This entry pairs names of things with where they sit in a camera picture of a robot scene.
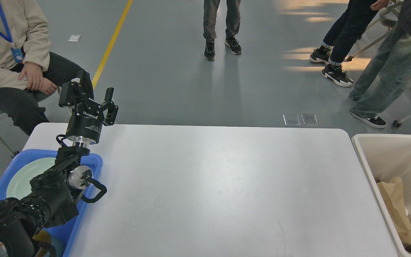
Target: scratch mark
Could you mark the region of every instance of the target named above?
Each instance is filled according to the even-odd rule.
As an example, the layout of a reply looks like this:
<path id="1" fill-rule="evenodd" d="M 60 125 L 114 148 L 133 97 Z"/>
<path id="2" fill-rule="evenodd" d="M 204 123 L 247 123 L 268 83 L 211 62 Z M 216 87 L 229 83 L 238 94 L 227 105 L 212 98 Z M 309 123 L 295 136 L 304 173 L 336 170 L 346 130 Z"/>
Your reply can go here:
<path id="1" fill-rule="evenodd" d="M 282 234 L 283 234 L 282 241 L 280 241 L 279 250 L 277 250 L 277 257 L 279 257 L 279 252 L 280 252 L 280 248 L 282 247 L 282 243 L 283 243 L 283 256 L 286 257 L 285 232 L 283 231 L 283 227 L 282 227 L 282 225 L 280 224 L 280 221 L 277 221 L 277 222 L 279 222 L 279 226 L 280 226 L 280 228 L 281 228 L 281 230 L 282 230 Z"/>
<path id="2" fill-rule="evenodd" d="M 155 199 L 155 207 L 154 208 L 156 208 L 156 201 L 158 200 L 158 199 L 160 199 L 161 197 L 158 197 L 158 198 L 156 198 Z"/>

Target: chair leg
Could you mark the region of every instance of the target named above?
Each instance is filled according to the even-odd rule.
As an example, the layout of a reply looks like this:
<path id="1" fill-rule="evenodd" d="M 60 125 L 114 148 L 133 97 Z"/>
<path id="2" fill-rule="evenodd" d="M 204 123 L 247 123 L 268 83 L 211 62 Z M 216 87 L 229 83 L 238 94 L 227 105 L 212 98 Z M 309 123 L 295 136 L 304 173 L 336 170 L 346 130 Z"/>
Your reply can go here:
<path id="1" fill-rule="evenodd" d="M 18 151 L 17 152 L 12 151 L 12 149 L 6 144 L 6 142 L 3 140 L 1 136 L 0 136 L 0 143 L 2 143 L 5 146 L 5 148 L 9 151 L 9 154 L 12 158 L 14 158 L 15 155 L 17 155 Z"/>
<path id="2" fill-rule="evenodd" d="M 379 41 L 381 41 L 382 39 L 387 37 L 390 34 L 390 32 L 391 31 L 388 30 L 385 34 L 379 36 L 378 39 L 375 39 L 374 41 L 370 42 L 368 45 L 363 47 L 361 50 L 359 50 L 359 51 L 355 52 L 354 54 L 350 55 L 349 57 L 347 57 L 347 61 L 351 62 L 353 60 L 353 58 L 355 58 L 359 54 L 362 54 L 365 50 L 369 49 L 370 47 L 372 47 L 373 45 L 377 44 Z"/>

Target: gray pants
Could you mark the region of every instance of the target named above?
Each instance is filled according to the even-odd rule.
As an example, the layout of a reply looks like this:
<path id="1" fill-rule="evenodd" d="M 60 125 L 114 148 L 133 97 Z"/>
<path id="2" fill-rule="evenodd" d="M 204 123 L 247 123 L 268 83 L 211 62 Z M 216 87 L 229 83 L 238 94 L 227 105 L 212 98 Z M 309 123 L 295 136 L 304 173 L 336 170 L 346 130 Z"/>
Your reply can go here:
<path id="1" fill-rule="evenodd" d="M 204 38 L 207 42 L 215 41 L 215 24 L 217 22 L 217 10 L 220 0 L 204 0 Z M 226 38 L 235 36 L 240 28 L 240 0 L 227 0 L 226 14 Z"/>
<path id="2" fill-rule="evenodd" d="M 23 65 L 16 65 L 11 71 L 21 72 L 22 68 Z M 49 70 L 42 74 L 55 85 L 62 86 L 63 83 L 75 78 L 81 70 L 83 69 L 79 65 L 51 52 Z M 88 97 L 93 98 L 93 85 L 88 72 L 85 72 L 84 80 L 84 91 Z M 37 104 L 39 99 L 45 98 L 42 94 L 40 91 L 0 87 L 0 109 L 12 118 L 15 126 L 25 134 L 31 135 L 36 125 L 49 122 L 44 114 L 45 108 Z"/>
<path id="3" fill-rule="evenodd" d="M 411 36 L 396 24 L 354 83 L 352 110 L 365 119 L 375 117 L 410 86 Z"/>

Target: jeans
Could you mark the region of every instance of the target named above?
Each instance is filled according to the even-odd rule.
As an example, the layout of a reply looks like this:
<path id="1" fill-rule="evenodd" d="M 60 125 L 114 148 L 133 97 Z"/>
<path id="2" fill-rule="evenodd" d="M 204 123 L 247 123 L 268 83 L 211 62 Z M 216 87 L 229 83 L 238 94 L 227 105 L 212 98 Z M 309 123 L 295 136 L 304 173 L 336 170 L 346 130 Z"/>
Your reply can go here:
<path id="1" fill-rule="evenodd" d="M 204 0 L 204 38 L 207 42 L 215 41 L 215 24 L 217 22 L 217 10 L 220 0 Z M 240 0 L 227 0 L 226 14 L 226 38 L 237 35 L 240 28 Z"/>
<path id="2" fill-rule="evenodd" d="M 21 72 L 22 69 L 23 65 L 16 65 L 11 71 Z M 63 83 L 77 77 L 77 73 L 81 70 L 83 69 L 79 65 L 51 52 L 49 70 L 43 72 L 42 75 L 55 85 L 62 86 Z M 81 84 L 88 97 L 93 98 L 93 85 L 88 72 L 85 72 L 84 81 Z M 45 95 L 40 91 L 0 87 L 0 109 L 11 117 L 14 125 L 27 135 L 31 135 L 36 125 L 49 122 L 44 114 L 45 108 L 37 104 L 42 99 L 45 99 Z"/>
<path id="3" fill-rule="evenodd" d="M 411 86 L 411 36 L 398 23 L 383 41 L 350 96 L 352 111 L 362 118 L 375 117 Z"/>
<path id="4" fill-rule="evenodd" d="M 336 63 L 344 61 L 357 38 L 366 31 L 378 11 L 372 11 L 370 5 L 375 0 L 350 0 L 347 10 L 329 29 L 323 39 L 326 45 L 334 46 L 329 60 Z"/>

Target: brown paper bag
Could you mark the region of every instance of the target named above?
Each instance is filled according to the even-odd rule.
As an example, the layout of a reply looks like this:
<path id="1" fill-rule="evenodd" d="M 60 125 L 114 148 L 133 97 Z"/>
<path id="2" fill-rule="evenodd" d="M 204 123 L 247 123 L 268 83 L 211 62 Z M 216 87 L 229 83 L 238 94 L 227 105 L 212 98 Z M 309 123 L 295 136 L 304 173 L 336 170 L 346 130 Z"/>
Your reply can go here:
<path id="1" fill-rule="evenodd" d="M 393 177 L 389 183 L 378 182 L 377 186 L 402 243 L 411 245 L 411 223 L 406 215 L 402 179 Z"/>

